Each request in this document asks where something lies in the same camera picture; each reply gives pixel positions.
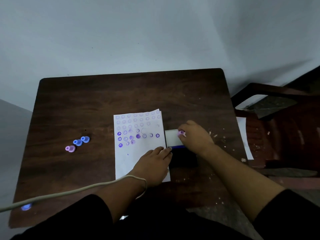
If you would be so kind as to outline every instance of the cable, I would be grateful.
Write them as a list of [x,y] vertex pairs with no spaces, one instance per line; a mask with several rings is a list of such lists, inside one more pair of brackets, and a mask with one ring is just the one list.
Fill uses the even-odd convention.
[[37,202],[37,201],[40,201],[40,200],[46,200],[46,199],[50,199],[50,198],[55,198],[55,197],[61,197],[61,196],[66,196],[66,195],[71,195],[71,194],[75,194],[75,193],[78,193],[78,192],[81,192],[81,191],[84,191],[84,190],[88,190],[88,189],[91,189],[91,188],[94,188],[94,187],[98,187],[98,186],[103,186],[103,185],[108,185],[108,184],[113,184],[113,183],[116,183],[124,178],[128,178],[128,177],[131,177],[131,178],[135,178],[135,179],[139,179],[139,180],[143,180],[146,182],[146,189],[145,191],[140,195],[138,196],[136,199],[140,198],[141,196],[144,195],[144,193],[146,192],[147,190],[147,181],[144,179],[144,178],[141,178],[141,177],[136,177],[136,176],[133,176],[133,175],[125,175],[121,178],[118,178],[117,180],[114,180],[114,181],[110,181],[110,182],[104,182],[104,183],[97,183],[97,184],[92,184],[92,185],[88,185],[88,186],[85,186],[85,187],[82,187],[82,188],[79,188],[79,189],[74,189],[74,190],[70,190],[70,191],[66,191],[66,192],[61,192],[61,193],[52,193],[52,194],[47,194],[47,195],[43,195],[43,196],[37,196],[37,197],[34,197],[34,198],[31,198],[31,199],[27,199],[27,200],[23,200],[23,201],[20,201],[20,202],[16,202],[16,203],[13,203],[9,206],[6,206],[6,207],[2,207],[0,208],[0,213],[1,212],[5,212],[5,211],[9,211],[9,210],[12,210],[14,208],[17,208],[17,207],[20,207],[20,206],[25,206],[27,204],[30,204],[30,203],[34,203],[34,202]]

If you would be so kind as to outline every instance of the person's right arm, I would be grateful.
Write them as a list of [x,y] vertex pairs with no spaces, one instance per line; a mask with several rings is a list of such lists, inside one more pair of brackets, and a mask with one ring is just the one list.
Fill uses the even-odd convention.
[[186,134],[179,135],[182,143],[209,162],[264,239],[315,232],[320,223],[318,206],[230,156],[194,121],[178,130]]

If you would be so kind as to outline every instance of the sleeve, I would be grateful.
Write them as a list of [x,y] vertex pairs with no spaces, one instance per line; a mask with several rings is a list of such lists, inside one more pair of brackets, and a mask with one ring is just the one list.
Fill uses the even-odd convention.
[[85,236],[94,239],[107,236],[112,229],[108,206],[99,196],[90,194],[12,239],[75,239]]
[[318,235],[320,208],[291,190],[273,198],[252,223],[264,240],[313,239]]

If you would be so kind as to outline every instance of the person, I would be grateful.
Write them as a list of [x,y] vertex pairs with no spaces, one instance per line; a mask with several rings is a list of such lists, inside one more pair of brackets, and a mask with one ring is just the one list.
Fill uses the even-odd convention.
[[[182,143],[209,162],[263,239],[316,238],[318,206],[234,159],[194,121],[187,121],[178,130],[185,131],[186,137],[179,136]],[[171,148],[158,147],[146,152],[128,174],[146,179],[148,187],[156,187],[167,175],[171,158]],[[173,203],[143,197],[135,200],[144,190],[145,181],[124,178],[12,239],[250,239]],[[119,220],[127,211],[128,217]]]

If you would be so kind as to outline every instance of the table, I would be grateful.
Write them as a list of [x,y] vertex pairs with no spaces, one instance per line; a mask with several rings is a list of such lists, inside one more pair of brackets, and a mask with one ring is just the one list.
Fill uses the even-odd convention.
[[[39,82],[14,202],[115,179],[113,115],[160,109],[165,130],[188,119],[236,159],[246,158],[222,69],[44,78]],[[74,139],[91,141],[65,151]],[[171,182],[146,197],[186,208],[222,204],[230,196],[209,165],[170,170]],[[12,210],[11,228],[33,226],[96,189]]]

